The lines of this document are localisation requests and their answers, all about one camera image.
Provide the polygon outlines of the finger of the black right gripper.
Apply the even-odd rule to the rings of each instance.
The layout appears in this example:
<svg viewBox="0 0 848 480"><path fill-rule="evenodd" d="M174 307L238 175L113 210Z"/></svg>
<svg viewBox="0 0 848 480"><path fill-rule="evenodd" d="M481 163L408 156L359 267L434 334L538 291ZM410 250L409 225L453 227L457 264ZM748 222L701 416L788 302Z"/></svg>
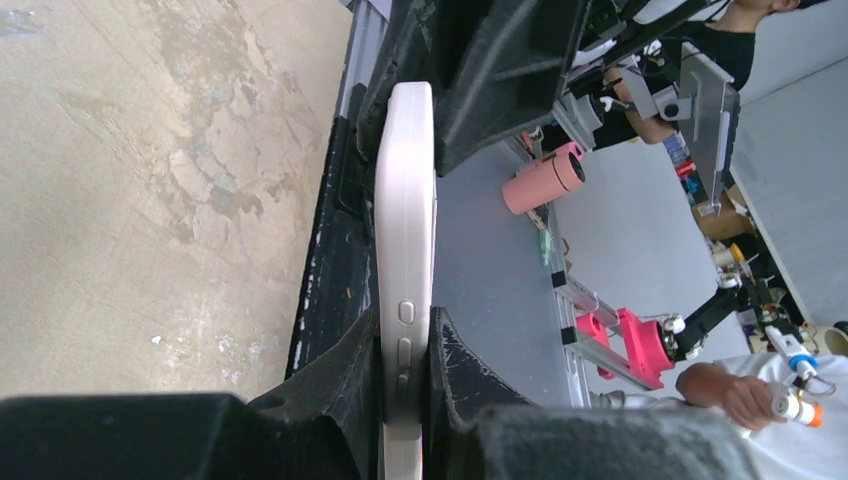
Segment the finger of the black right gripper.
<svg viewBox="0 0 848 480"><path fill-rule="evenodd" d="M436 103L435 169L550 118L590 11L588 1L494 1Z"/></svg>
<svg viewBox="0 0 848 480"><path fill-rule="evenodd" d="M392 89L403 82L427 82L436 99L445 96L453 76L449 35L456 22L449 1L395 1L357 117L357 148L377 157Z"/></svg>

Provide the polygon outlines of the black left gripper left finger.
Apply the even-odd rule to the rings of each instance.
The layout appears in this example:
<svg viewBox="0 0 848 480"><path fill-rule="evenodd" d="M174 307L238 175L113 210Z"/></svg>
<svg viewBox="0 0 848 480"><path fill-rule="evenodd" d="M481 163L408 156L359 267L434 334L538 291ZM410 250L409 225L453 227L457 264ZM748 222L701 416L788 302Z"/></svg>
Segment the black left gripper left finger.
<svg viewBox="0 0 848 480"><path fill-rule="evenodd" d="M369 479L376 313L251 402L229 393L29 396L1 404L5 479Z"/></svg>

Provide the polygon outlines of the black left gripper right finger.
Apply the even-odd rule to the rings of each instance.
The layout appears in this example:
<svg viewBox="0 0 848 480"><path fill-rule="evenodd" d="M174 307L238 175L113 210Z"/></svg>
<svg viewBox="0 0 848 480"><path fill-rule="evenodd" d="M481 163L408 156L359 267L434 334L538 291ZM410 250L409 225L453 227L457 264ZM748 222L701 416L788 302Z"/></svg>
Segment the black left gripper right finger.
<svg viewBox="0 0 848 480"><path fill-rule="evenodd" d="M756 479L729 424L693 409L543 407L431 311L426 479Z"/></svg>

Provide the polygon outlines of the pale pink phone case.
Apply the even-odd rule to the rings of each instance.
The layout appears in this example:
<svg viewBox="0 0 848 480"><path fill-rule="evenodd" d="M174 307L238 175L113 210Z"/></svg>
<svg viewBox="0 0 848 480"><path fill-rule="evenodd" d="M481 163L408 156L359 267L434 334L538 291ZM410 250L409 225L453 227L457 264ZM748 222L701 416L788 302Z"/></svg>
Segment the pale pink phone case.
<svg viewBox="0 0 848 480"><path fill-rule="evenodd" d="M437 193L434 97L427 82L394 86L374 185L383 465L387 479L422 476L422 384L432 302Z"/></svg>

